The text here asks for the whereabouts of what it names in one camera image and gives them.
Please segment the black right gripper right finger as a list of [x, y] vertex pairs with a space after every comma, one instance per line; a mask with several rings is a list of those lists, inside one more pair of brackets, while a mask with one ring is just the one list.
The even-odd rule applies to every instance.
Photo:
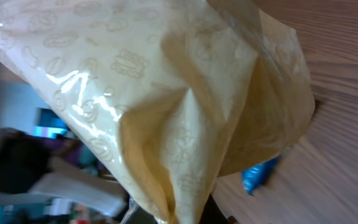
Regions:
[[208, 197], [199, 224], [229, 224], [212, 195]]

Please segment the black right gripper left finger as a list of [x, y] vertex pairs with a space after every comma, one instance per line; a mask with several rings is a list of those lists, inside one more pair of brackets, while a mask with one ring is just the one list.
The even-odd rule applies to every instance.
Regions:
[[129, 209], [120, 224], [157, 224], [153, 215], [141, 208], [133, 198], [129, 199]]

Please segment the blue cookie packet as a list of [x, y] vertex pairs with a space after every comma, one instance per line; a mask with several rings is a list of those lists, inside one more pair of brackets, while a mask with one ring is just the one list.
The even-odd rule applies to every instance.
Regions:
[[282, 156], [277, 156], [241, 172], [242, 184], [248, 195], [253, 195], [257, 188], [267, 182], [281, 159]]

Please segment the beige plastic bag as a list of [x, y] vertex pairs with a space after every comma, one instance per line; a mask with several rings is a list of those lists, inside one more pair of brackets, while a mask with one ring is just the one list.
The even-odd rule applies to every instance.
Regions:
[[159, 223], [198, 223], [314, 111], [296, 31], [253, 1], [0, 1], [0, 62]]

